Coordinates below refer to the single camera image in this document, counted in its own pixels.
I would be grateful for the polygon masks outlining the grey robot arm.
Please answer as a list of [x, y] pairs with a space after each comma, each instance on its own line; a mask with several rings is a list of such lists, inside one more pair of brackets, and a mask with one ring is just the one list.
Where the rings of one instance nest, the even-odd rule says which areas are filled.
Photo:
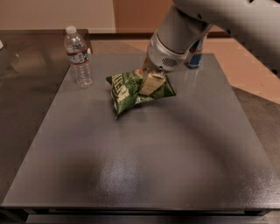
[[187, 50], [215, 25], [278, 76], [279, 24], [276, 0], [173, 0], [150, 40], [144, 66], [162, 71], [177, 69]]

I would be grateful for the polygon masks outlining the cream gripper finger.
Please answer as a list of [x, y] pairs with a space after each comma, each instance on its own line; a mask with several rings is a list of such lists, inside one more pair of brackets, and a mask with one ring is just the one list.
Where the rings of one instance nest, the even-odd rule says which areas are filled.
[[142, 66], [142, 75], [143, 77], [149, 72], [149, 69], [148, 69], [148, 59], [147, 57], [145, 58], [145, 60], [143, 61], [143, 66]]
[[149, 71], [143, 77], [143, 82], [139, 93], [141, 95], [151, 95], [159, 89], [166, 81], [164, 72]]

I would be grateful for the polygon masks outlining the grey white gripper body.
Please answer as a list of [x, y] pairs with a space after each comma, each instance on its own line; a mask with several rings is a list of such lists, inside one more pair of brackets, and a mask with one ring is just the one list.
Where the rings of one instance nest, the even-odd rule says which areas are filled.
[[171, 72], [186, 59], [192, 33], [188, 30], [160, 31], [156, 29], [147, 48], [148, 67]]

